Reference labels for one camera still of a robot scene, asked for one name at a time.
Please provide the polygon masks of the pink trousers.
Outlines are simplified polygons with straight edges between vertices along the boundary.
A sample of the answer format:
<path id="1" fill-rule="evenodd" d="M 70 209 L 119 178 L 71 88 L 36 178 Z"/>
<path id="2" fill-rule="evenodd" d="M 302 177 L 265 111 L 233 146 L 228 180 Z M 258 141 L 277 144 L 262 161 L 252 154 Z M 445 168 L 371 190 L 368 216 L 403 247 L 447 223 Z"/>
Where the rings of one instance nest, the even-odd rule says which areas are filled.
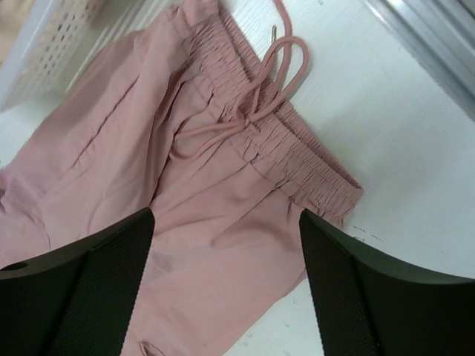
<path id="1" fill-rule="evenodd" d="M 1 170 L 3 266 L 153 212 L 124 355 L 226 353 L 304 279 L 301 212 L 341 226 L 361 198 L 289 102 L 309 51 L 275 6 L 262 59 L 219 1 L 164 10 L 103 48 Z"/>

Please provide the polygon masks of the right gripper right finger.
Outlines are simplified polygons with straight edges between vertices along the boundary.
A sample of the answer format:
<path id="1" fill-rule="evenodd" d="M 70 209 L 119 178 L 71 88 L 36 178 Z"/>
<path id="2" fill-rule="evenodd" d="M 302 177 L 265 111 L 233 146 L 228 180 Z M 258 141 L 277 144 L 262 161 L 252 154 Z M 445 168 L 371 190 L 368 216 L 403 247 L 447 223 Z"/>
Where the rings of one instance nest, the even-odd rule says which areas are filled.
<path id="1" fill-rule="evenodd" d="M 474 281 L 375 249 L 310 211 L 304 261 L 326 355 L 472 355 Z"/>

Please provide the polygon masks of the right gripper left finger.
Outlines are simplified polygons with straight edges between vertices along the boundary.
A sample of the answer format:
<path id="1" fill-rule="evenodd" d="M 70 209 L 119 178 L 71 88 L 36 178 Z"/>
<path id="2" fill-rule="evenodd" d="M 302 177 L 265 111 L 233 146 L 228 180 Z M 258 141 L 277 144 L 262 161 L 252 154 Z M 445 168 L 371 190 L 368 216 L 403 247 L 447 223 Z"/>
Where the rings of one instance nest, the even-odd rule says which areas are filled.
<path id="1" fill-rule="evenodd" d="M 1 269 L 2 355 L 119 355 L 154 231 L 141 209 Z"/>

